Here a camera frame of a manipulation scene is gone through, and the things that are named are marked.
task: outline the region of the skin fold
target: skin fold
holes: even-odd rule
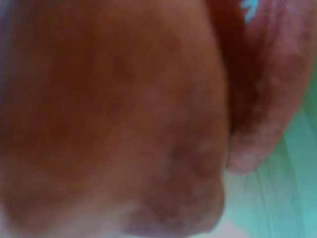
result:
[[[3,233],[210,232],[225,167],[266,158],[313,61],[312,0],[241,4],[0,0]]]
[[[227,167],[243,175],[260,166],[300,108],[316,53],[317,3],[206,1],[229,81]],[[257,6],[250,19],[245,2]]]

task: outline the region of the teal background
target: teal background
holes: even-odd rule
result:
[[[225,184],[223,220],[246,237],[317,238],[317,63],[302,109],[270,157],[245,177],[227,174]]]

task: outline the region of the light blue surface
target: light blue surface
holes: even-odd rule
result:
[[[259,0],[244,0],[241,3],[241,7],[248,10],[247,14],[245,15],[246,22],[250,22],[250,20],[256,15],[258,6]]]

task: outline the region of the skin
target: skin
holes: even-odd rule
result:
[[[237,0],[206,0],[229,79],[228,169],[257,169],[281,139],[312,71],[315,0],[260,0],[246,24]]]
[[[196,0],[11,0],[0,198],[11,238],[177,238],[223,208],[226,82]]]

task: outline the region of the reddish skin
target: reddish skin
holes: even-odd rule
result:
[[[229,77],[228,169],[259,167],[300,106],[316,43],[314,0],[260,0],[244,22],[242,1],[207,0]]]
[[[202,1],[13,2],[0,35],[0,189],[17,237],[211,230],[228,124]]]

